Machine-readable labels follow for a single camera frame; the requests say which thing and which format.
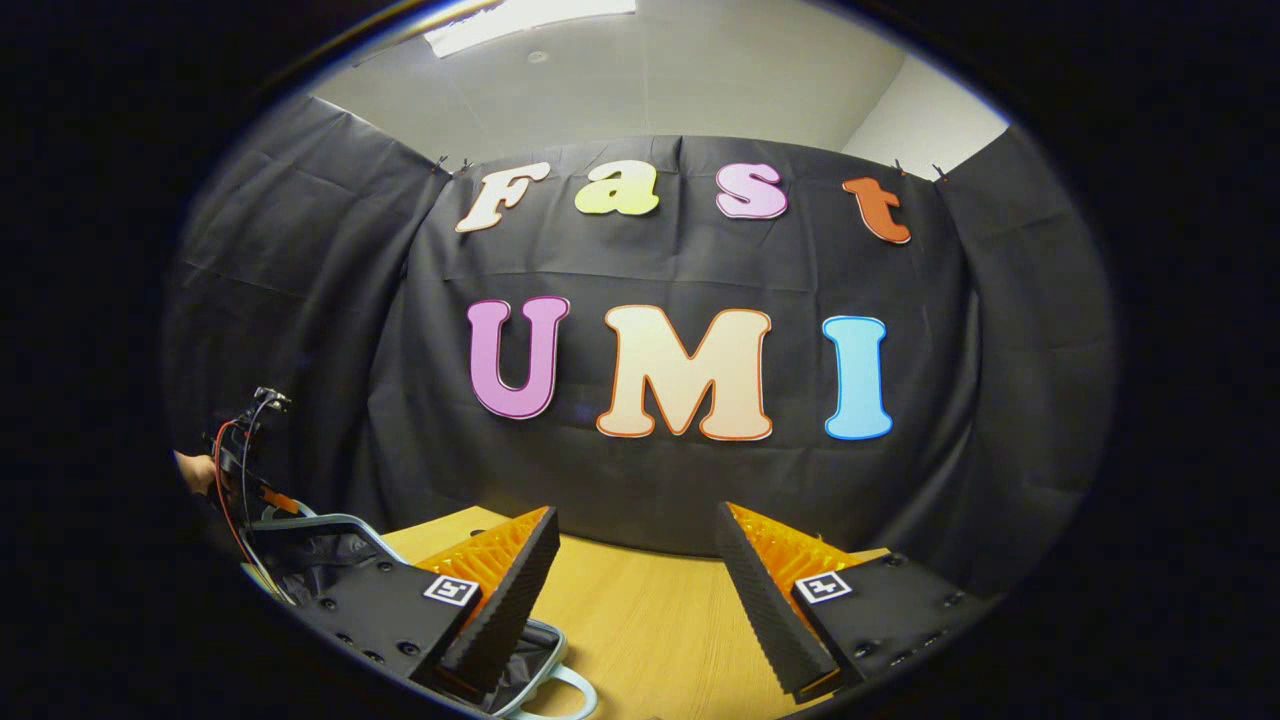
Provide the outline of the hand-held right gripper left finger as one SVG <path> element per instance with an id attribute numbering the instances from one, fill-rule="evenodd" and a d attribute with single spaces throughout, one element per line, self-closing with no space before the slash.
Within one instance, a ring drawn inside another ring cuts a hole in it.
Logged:
<path id="1" fill-rule="evenodd" d="M 492 691 L 561 546 L 543 506 L 410 561 L 367 523 L 285 523 L 285 606 L 357 664 L 477 701 Z"/>

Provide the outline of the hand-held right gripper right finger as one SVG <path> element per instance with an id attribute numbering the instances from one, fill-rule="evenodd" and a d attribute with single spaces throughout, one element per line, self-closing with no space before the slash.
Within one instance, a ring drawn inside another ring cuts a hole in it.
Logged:
<path id="1" fill-rule="evenodd" d="M 723 502 L 716 547 L 781 691 L 852 691 L 940 652 L 997 603 L 905 553 L 847 552 Z"/>

